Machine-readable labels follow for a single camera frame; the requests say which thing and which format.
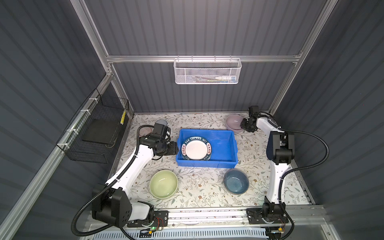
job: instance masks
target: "gray wall panel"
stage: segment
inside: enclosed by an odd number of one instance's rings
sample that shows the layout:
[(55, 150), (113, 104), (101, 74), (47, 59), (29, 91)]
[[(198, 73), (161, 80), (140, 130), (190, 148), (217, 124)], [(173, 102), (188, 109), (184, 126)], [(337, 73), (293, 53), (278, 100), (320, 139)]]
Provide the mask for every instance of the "gray wall panel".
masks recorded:
[(325, 0), (86, 0), (110, 55), (293, 55)]
[[(105, 71), (69, 1), (0, 1), (0, 62), (2, 222)], [(110, 167), (63, 159), (14, 239), (77, 239), (70, 221)]]
[(238, 84), (176, 84), (172, 63), (115, 63), (135, 112), (268, 109), (291, 63), (243, 63)]
[[(384, 1), (339, 1), (276, 112), (283, 128), (313, 132), (329, 144), (329, 159), (302, 174), (345, 240), (381, 237), (383, 11)], [(299, 166), (320, 160), (319, 142), (295, 138)]]

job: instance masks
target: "vent grille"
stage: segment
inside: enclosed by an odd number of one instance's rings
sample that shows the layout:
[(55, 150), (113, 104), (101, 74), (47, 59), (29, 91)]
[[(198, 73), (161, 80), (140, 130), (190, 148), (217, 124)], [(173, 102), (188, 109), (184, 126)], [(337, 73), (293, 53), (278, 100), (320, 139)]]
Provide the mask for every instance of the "vent grille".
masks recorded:
[[(256, 227), (164, 229), (152, 233), (151, 237), (139, 237), (139, 230), (126, 230), (126, 232), (134, 239), (268, 238), (265, 235), (265, 229)], [(125, 240), (127, 238), (121, 231), (116, 230), (97, 233), (93, 239)]]

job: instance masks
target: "black mounting plate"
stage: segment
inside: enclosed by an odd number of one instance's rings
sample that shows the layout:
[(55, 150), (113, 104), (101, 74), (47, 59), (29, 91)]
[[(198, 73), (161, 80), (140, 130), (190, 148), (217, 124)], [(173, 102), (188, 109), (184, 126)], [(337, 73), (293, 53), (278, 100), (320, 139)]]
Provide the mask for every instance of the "black mounting plate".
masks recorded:
[(278, 217), (273, 222), (266, 222), (263, 219), (262, 216), (262, 208), (261, 207), (254, 207), (254, 208), (248, 208), (247, 211), (247, 218), (249, 224), (266, 224), (266, 223), (288, 223), (289, 220), (287, 217), (280, 217), (281, 221), (278, 219)]
[(154, 220), (153, 220), (153, 223), (149, 226), (143, 226), (141, 223), (139, 223), (139, 221), (142, 221), (142, 220), (134, 220), (134, 221), (130, 221), (127, 223), (127, 227), (157, 227), (157, 217), (162, 219), (163, 222), (164, 222), (164, 225), (162, 225), (162, 222), (160, 220), (160, 227), (163, 226), (163, 227), (166, 227), (168, 225), (168, 211), (155, 211), (155, 217), (154, 217)]

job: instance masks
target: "aluminum frame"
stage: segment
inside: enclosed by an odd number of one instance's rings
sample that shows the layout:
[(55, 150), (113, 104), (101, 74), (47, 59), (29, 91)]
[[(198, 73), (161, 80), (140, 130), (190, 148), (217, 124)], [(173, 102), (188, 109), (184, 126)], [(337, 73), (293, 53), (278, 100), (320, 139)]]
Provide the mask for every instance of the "aluminum frame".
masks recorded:
[(327, 240), (341, 240), (333, 224), (322, 224), (321, 228), (323, 229)]
[(148, 114), (209, 114), (209, 113), (246, 113), (248, 111), (195, 111), (195, 112), (141, 112), (135, 113), (135, 115), (148, 115)]
[[(95, 101), (95, 98), (99, 95), (99, 93), (105, 92), (111, 80), (112, 75), (109, 73), (106, 74), (99, 86), (97, 86), (97, 90), (92, 93), (82, 110), (87, 110), (92, 102)], [(79, 112), (70, 124), (69, 129), (75, 128), (85, 112), (86, 111)], [(60, 143), (66, 142), (70, 135), (71, 132), (66, 131), (60, 139)], [(0, 225), (0, 239), (11, 240), (13, 238), (64, 156), (65, 153), (58, 146), (55, 146), (51, 154), (45, 160), (44, 164), (36, 173), (32, 181), (28, 184), (23, 194), (17, 200), (16, 204)]]
[[(121, 84), (121, 81), (119, 79), (119, 76), (117, 75), (117, 72), (113, 64), (107, 61), (106, 57), (108, 56), (108, 51), (101, 39), (101, 36), (92, 19), (91, 13), (89, 12), (87, 5), (85, 4), (85, 1), (71, 0), (71, 4), (75, 9), (77, 16), (79, 17), (80, 22), (83, 25), (83, 28), (85, 29), (85, 32), (87, 33), (89, 40), (91, 41), (92, 46), (95, 49), (95, 52), (99, 57), (99, 60), (103, 65), (105, 72), (106, 73), (112, 72), (113, 75), (115, 76), (115, 79), (112, 81), (112, 86), (115, 89), (117, 96), (119, 98), (128, 99), (128, 95), (126, 94)], [(131, 118), (133, 117), (133, 115), (134, 115), (134, 109), (132, 108), (131, 102), (129, 102), (129, 117)]]
[(107, 56), (109, 63), (173, 63), (175, 59), (183, 61), (228, 61), (232, 58), (240, 58), (241, 62), (248, 63), (297, 63), (300, 55), (287, 56)]
[[(291, 161), (291, 167), (292, 167), (292, 168), (297, 168), (297, 167), (298, 167), (294, 159), (292, 159), (292, 161)], [(305, 180), (304, 180), (304, 178), (303, 178), (303, 175), (301, 174), (300, 171), (296, 171), (295, 174), (296, 174), (297, 180), (299, 181), (299, 183), (300, 183), (300, 185), (301, 185), (301, 188), (303, 189), (304, 194), (305, 194), (306, 197), (307, 197), (308, 202), (309, 202), (310, 204), (315, 205), (316, 203), (315, 203), (315, 201), (314, 201), (314, 198), (312, 197), (311, 192), (310, 192), (309, 189), (308, 189), (307, 184), (305, 183)]]
[[(252, 207), (211, 207), (161, 209), (169, 211), (168, 226), (165, 228), (212, 228), (212, 227), (273, 227), (276, 224), (249, 224), (246, 213)], [(322, 205), (287, 205), (286, 210), (295, 225), (329, 225), (329, 217)], [(89, 215), (84, 231), (94, 230), (105, 223), (97, 221)]]
[(118, 165), (119, 165), (119, 161), (120, 161), (122, 152), (124, 150), (125, 143), (127, 142), (129, 131), (130, 131), (131, 126), (132, 126), (132, 122), (133, 122), (133, 118), (130, 118), (129, 121), (128, 121), (127, 127), (125, 128), (124, 135), (123, 135), (123, 137), (121, 139), (121, 143), (120, 143), (120, 146), (119, 146), (119, 149), (118, 149), (118, 153), (116, 154), (116, 157), (115, 157), (115, 160), (114, 160), (114, 162), (112, 164), (111, 170), (109, 171), (108, 179), (110, 179), (113, 175), (115, 175), (115, 173), (117, 171), (117, 168), (118, 168)]
[(311, 48), (314, 42), (319, 36), (322, 28), (327, 22), (337, 2), (338, 0), (327, 0), (327, 2), (325, 3), (323, 9), (319, 14), (319, 17), (317, 18), (315, 24), (313, 25), (313, 28), (310, 34), (308, 35), (308, 38), (304, 42), (299, 61), (295, 63), (294, 66), (291, 68), (291, 70), (288, 72), (287, 77), (285, 78), (283, 84), (281, 85), (279, 91), (277, 92), (275, 99), (272, 102), (271, 107), (269, 108), (269, 111), (272, 115), (276, 113), (277, 108), (279, 107), (281, 101), (283, 100), (285, 94), (287, 93), (289, 87), (291, 86), (293, 80), (295, 79), (305, 59), (307, 58), (309, 52), (311, 51)]

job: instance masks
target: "floral tablecloth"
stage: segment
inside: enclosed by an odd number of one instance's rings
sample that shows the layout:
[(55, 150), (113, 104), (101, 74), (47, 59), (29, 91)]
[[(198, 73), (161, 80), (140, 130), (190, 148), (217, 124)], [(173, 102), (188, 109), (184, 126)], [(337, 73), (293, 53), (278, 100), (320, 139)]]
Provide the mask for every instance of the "floral tablecloth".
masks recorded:
[[(230, 114), (135, 115), (118, 168), (126, 162), (136, 147), (136, 130), (140, 125), (153, 125), (157, 120), (165, 119), (172, 131), (172, 141), (177, 141), (182, 128), (225, 129), (225, 119), (228, 115)], [(235, 139), (238, 147), (238, 165), (235, 168), (245, 172), (250, 181), (249, 189), (244, 194), (233, 195), (226, 190), (223, 176), (228, 169), (179, 167), (176, 163), (176, 156), (164, 156), (159, 161), (150, 161), (140, 172), (131, 188), (130, 200), (145, 201), (155, 205), (156, 208), (262, 205), (268, 190), (270, 176), (269, 161), (265, 154), (267, 136), (261, 130), (255, 133), (244, 131), (235, 134)], [(171, 198), (159, 200), (150, 194), (149, 181), (155, 173), (163, 169), (171, 170), (177, 175), (179, 187)], [(286, 177), (285, 185), (286, 204), (308, 204), (294, 173)]]

